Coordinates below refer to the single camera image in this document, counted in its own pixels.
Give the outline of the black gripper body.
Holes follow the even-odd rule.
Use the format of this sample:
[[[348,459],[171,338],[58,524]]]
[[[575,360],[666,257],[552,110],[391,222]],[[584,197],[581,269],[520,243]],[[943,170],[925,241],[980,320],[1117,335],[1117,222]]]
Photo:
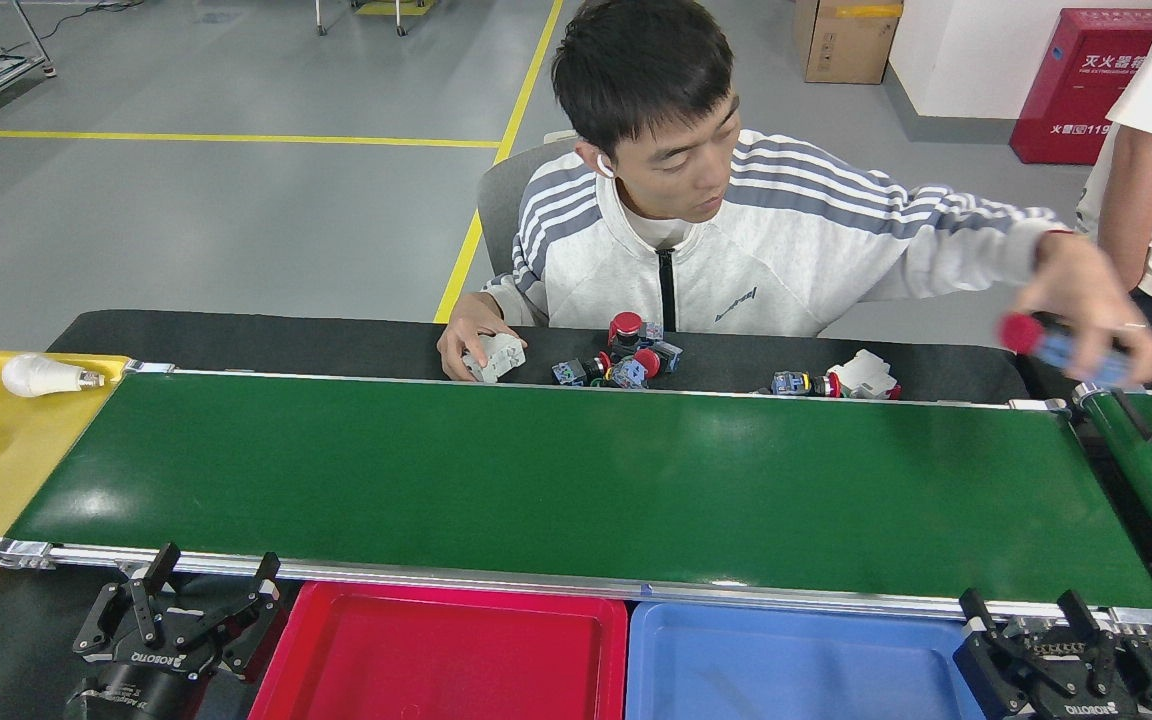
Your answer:
[[[92,653],[97,673],[70,694],[73,719],[194,719],[204,702],[217,650],[200,644],[188,652]]]
[[[1152,692],[1142,679],[1124,676],[1115,667],[1100,679],[1105,694],[1097,691],[1087,667],[1056,667],[1052,674],[1060,688],[1037,673],[1026,676],[1026,694],[1038,719],[1138,719],[1140,698]]]

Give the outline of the person's right hand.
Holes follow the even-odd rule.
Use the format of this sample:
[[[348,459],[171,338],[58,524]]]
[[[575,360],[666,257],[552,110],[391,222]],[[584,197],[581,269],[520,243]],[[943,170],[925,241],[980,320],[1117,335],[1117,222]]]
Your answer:
[[[485,363],[486,354],[479,340],[480,334],[509,334],[526,348],[526,341],[505,323],[503,311],[488,291],[467,293],[452,306],[442,336],[435,342],[435,351],[442,357],[445,377],[452,381],[473,381],[462,357],[468,350],[477,363]]]

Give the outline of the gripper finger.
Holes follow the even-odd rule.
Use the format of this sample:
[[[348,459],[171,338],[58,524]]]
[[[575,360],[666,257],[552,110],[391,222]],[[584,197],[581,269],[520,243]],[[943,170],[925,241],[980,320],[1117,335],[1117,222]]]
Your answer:
[[[975,702],[987,719],[1060,719],[1062,682],[1036,652],[1034,637],[1051,620],[1014,617],[998,628],[977,589],[960,596],[965,639],[954,653]]]
[[[275,583],[280,566],[276,553],[266,552],[236,600],[205,611],[175,632],[174,647],[182,655],[179,673],[200,679],[223,670],[242,682],[255,682],[285,626]]]
[[[1100,679],[1112,667],[1124,676],[1138,676],[1152,687],[1152,626],[1121,623],[1117,619],[1102,623],[1075,591],[1062,594],[1059,607],[1064,612],[1076,642],[1082,644],[1082,651],[1076,655],[1091,670],[1098,692],[1106,692]],[[1152,717],[1152,692],[1140,698],[1140,717]]]
[[[97,661],[172,661],[179,652],[164,639],[166,607],[157,596],[169,584],[177,564],[177,544],[166,543],[156,559],[123,583],[108,583],[73,639],[73,652]]]

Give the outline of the person's left hand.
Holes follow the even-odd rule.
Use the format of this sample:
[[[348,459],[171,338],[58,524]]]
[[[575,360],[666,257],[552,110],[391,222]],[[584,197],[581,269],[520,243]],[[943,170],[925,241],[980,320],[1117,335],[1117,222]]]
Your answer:
[[[1032,274],[1016,291],[1011,313],[1052,313],[1071,327],[1064,377],[1092,381],[1114,344],[1126,348],[1126,382],[1152,382],[1152,328],[1121,287],[1114,265],[1083,234],[1046,232],[1036,242]]]

